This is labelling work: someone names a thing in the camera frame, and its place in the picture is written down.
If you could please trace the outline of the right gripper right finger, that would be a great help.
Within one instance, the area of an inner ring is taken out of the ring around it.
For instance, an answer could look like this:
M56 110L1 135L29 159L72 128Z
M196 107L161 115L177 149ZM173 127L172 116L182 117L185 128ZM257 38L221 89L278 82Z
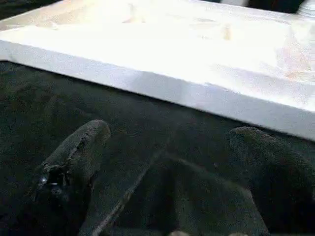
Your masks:
M315 169L287 144L254 127L230 130L254 202L269 232L315 233Z

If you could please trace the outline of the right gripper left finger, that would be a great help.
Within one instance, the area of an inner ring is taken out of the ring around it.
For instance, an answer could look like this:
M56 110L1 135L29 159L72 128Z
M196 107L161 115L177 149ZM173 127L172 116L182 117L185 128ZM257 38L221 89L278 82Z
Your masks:
M75 236L86 217L108 124L91 120L69 135L40 164L27 194L24 228L34 236Z

